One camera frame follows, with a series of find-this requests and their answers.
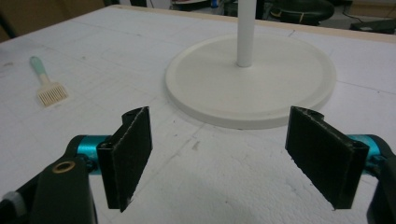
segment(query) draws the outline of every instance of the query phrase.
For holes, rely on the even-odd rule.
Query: white round base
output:
[[[234,129],[287,124],[290,107],[318,109],[335,84],[331,60],[285,36],[255,35],[252,66],[236,65],[236,35],[198,43],[171,62],[166,87],[182,111]]]

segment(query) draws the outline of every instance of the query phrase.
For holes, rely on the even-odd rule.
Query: table surface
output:
[[[334,211],[285,150],[286,126],[219,128],[168,99],[172,59],[236,28],[235,18],[107,7],[0,44],[0,195],[57,160],[74,136],[113,134],[124,112],[148,105],[153,150],[128,209],[107,209],[101,176],[90,177],[100,223],[367,223],[375,178],[361,178],[352,209]],[[269,21],[257,21],[255,32],[325,52],[337,71],[319,110],[325,120],[396,146],[394,35]],[[33,55],[65,86],[66,100],[46,108],[37,101]]]

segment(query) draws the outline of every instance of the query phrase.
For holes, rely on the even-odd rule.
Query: white pole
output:
[[[250,67],[253,51],[256,0],[238,1],[238,43],[236,64]]]

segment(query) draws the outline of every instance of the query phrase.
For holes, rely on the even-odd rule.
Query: small brush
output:
[[[59,82],[50,81],[44,65],[38,57],[31,57],[30,64],[41,80],[42,86],[37,91],[37,97],[44,106],[53,105],[67,97],[66,90]]]

